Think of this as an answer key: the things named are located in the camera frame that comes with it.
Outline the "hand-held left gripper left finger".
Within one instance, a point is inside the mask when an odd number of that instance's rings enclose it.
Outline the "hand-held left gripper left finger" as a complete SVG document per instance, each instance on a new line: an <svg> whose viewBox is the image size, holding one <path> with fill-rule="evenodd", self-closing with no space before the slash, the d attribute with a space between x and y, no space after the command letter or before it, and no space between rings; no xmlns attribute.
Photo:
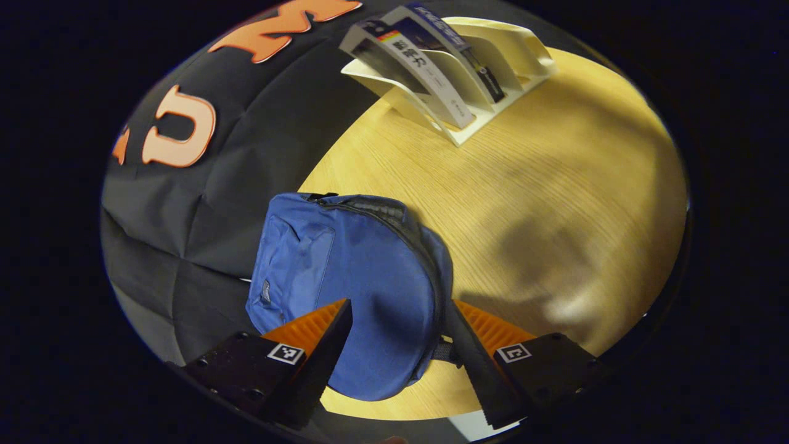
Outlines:
<svg viewBox="0 0 789 444"><path fill-rule="evenodd" d="M313 310L267 334L235 332L179 368L214 401L293 430L319 404L353 325L347 298Z"/></svg>

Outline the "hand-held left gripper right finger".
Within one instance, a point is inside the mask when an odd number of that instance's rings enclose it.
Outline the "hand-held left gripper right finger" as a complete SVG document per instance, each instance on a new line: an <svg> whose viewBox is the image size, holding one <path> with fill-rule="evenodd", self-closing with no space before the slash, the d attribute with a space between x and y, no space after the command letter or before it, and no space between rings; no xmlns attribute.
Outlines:
<svg viewBox="0 0 789 444"><path fill-rule="evenodd" d="M602 362L562 332L533 335L461 300L452 300L445 315L493 428L552 415L602 382Z"/></svg>

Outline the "blue schoolbag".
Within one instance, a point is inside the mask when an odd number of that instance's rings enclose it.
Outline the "blue schoolbag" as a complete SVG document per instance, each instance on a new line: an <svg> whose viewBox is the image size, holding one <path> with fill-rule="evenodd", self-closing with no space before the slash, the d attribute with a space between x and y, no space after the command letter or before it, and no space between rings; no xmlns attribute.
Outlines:
<svg viewBox="0 0 789 444"><path fill-rule="evenodd" d="M400 200L284 193L268 205L246 311L262 334L339 300L353 325L328 385L383 401L419 381L433 360L461 366L444 312L448 248Z"/></svg>

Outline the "white-spined book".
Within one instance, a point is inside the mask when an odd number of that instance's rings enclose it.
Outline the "white-spined book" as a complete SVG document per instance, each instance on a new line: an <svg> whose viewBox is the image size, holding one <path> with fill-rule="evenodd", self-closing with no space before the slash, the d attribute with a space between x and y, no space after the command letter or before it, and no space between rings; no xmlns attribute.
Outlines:
<svg viewBox="0 0 789 444"><path fill-rule="evenodd" d="M458 129L473 115L456 87L405 31L383 20L354 23L339 44L374 78L404 87L443 123Z"/></svg>

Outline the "cream plastic bookshelf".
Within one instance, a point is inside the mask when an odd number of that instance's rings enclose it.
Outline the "cream plastic bookshelf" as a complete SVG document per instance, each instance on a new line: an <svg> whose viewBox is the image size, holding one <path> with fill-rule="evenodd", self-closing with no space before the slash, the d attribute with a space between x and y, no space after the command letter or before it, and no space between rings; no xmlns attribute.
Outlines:
<svg viewBox="0 0 789 444"><path fill-rule="evenodd" d="M428 50L431 61L453 81L473 115L473 121L465 128L443 123L406 85L381 76L361 61L353 60L341 72L377 94L406 119L459 147L510 105L556 74L558 67L541 40L527 28L473 17L445 17L444 21L471 44L477 59L493 70L505 94L498 103L488 103L484 88L474 84L459 59L442 51Z"/></svg>

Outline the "blue-spined book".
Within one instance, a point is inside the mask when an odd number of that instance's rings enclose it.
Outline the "blue-spined book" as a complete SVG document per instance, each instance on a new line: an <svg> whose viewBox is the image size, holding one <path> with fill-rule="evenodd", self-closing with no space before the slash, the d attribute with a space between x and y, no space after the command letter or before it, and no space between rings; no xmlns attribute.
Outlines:
<svg viewBox="0 0 789 444"><path fill-rule="evenodd" d="M417 22L436 41L436 45L430 43L428 47L451 53L462 61L471 73L476 74L479 84L487 90L491 103L499 103L505 97L505 92L499 85L493 71L476 58L472 45L451 28L443 18L420 2L410 2L404 7L407 12L417 18Z"/></svg>

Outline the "black backdrop cloth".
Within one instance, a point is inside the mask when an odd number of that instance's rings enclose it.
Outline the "black backdrop cloth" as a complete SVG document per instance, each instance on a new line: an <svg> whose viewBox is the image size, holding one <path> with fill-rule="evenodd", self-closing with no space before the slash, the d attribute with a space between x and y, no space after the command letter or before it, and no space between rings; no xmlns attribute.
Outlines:
<svg viewBox="0 0 789 444"><path fill-rule="evenodd" d="M374 103L341 73L352 23L409 0L285 0L170 70L121 129L100 201L108 278L161 361L250 331L268 202L296 191Z"/></svg>

